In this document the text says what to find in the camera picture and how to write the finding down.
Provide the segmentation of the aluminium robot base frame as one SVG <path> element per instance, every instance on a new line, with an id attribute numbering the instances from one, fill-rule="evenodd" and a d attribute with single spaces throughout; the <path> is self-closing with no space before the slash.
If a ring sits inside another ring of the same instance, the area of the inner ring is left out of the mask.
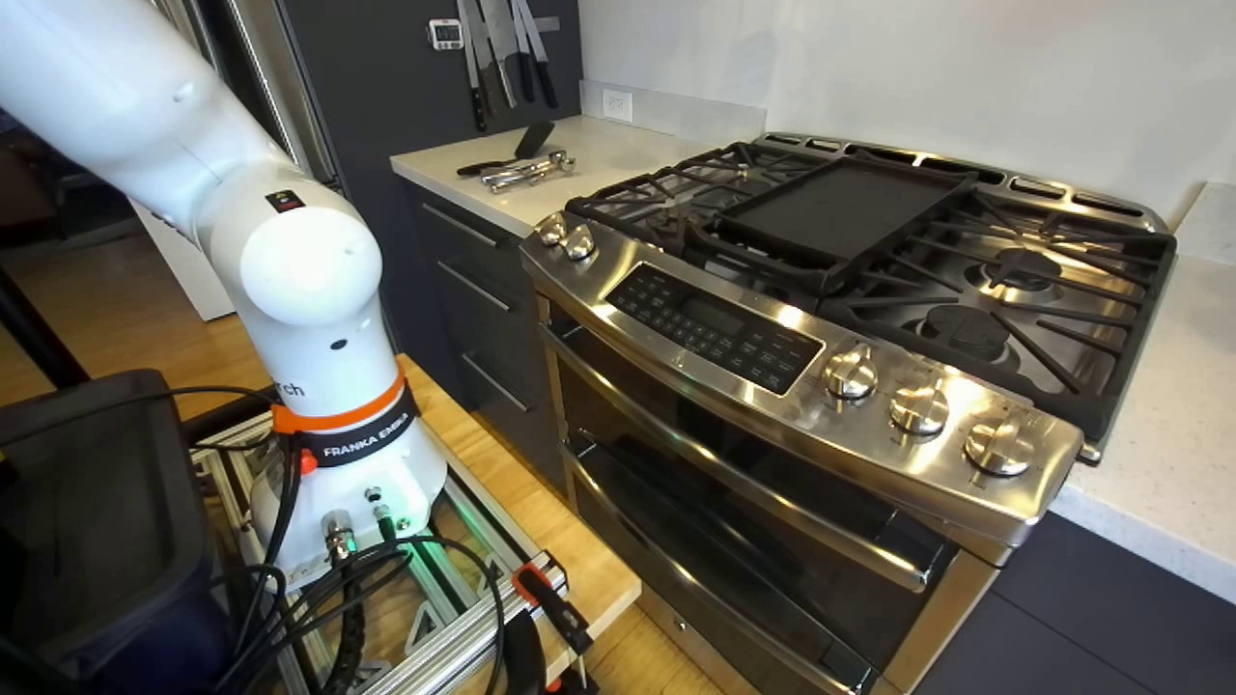
<path id="1" fill-rule="evenodd" d="M 266 418 L 191 469 L 239 564 L 217 695 L 597 695 L 567 572 L 458 465 L 421 518 L 388 488 L 314 512 L 307 447 Z"/>

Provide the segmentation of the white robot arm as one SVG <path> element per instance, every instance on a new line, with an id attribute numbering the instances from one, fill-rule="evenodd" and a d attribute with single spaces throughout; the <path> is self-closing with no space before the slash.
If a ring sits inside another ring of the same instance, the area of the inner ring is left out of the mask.
<path id="1" fill-rule="evenodd" d="M 0 0 L 0 108 L 177 227 L 224 283 L 269 381 L 293 479 L 253 492 L 266 560 L 327 572 L 327 536 L 415 534 L 445 460 L 415 424 L 363 218 L 257 126 L 145 0 Z"/>

